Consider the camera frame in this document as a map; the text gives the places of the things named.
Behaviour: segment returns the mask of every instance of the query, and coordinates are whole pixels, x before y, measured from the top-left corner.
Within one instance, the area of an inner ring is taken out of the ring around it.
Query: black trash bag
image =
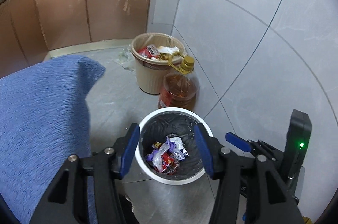
[[[202,160],[194,139],[193,128],[198,122],[193,118],[169,112],[156,115],[143,127],[140,135],[140,152],[143,161],[156,175],[168,180],[188,179],[203,169]],[[182,139],[183,146],[189,154],[185,160],[180,161],[180,166],[173,175],[166,175],[155,171],[146,161],[146,156],[153,151],[152,144],[156,141],[165,143],[166,135],[174,133]]]

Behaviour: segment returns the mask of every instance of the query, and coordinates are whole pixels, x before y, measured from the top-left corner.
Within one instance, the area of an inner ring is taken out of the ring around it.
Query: silver bolt
[[[228,154],[228,153],[230,153],[230,149],[227,148],[227,147],[222,147],[221,148],[221,153]]]
[[[113,148],[111,148],[111,147],[108,147],[108,148],[105,148],[104,149],[104,153],[105,154],[112,154],[114,152],[114,149]]]
[[[263,154],[260,154],[259,156],[257,156],[257,159],[258,159],[258,161],[260,161],[260,162],[265,162],[265,161],[266,161],[266,156],[263,155]]]
[[[70,156],[68,156],[68,160],[71,161],[71,162],[74,162],[77,160],[77,156],[75,154],[72,154]]]

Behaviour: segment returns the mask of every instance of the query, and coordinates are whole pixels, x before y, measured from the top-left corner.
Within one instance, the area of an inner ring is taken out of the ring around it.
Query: trash can rim
[[[151,118],[153,118],[156,115],[162,114],[164,112],[177,112],[177,113],[185,114],[185,115],[187,115],[191,118],[194,118],[195,120],[197,120],[198,122],[201,122],[204,125],[204,127],[206,128],[206,130],[207,130],[207,132],[210,136],[213,136],[209,126],[200,116],[198,116],[196,113],[193,113],[192,111],[182,109],[182,108],[176,108],[176,107],[162,108],[162,109],[158,109],[158,110],[155,110],[155,111],[149,113],[140,122],[140,125],[139,125],[140,126],[140,132],[142,131],[145,124]],[[145,162],[142,159],[142,155],[141,155],[141,152],[140,152],[140,149],[139,149],[139,145],[140,145],[140,142],[137,144],[136,151],[135,151],[135,157],[136,157],[136,161],[137,161],[138,165],[150,178],[152,178],[152,179],[154,179],[154,180],[156,180],[160,183],[167,184],[167,185],[185,185],[185,184],[188,184],[188,183],[191,183],[191,182],[197,180],[198,178],[200,178],[205,173],[205,170],[203,168],[198,173],[196,173],[194,176],[189,177],[188,179],[184,179],[184,180],[168,180],[168,179],[162,178],[162,177],[156,175],[155,173],[153,173],[148,168],[148,166],[145,164]]]

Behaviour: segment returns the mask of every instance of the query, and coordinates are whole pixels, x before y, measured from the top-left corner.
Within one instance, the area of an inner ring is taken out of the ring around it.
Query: blue fabric
[[[90,155],[85,98],[104,71],[63,56],[0,79],[0,193],[22,224],[67,156]]]

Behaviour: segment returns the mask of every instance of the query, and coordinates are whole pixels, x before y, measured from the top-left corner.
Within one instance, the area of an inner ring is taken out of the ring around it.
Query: plastic bottle
[[[194,71],[194,58],[185,56],[175,72],[167,74],[163,79],[163,86],[158,100],[158,108],[179,107],[191,110],[194,97],[199,90],[197,76]]]

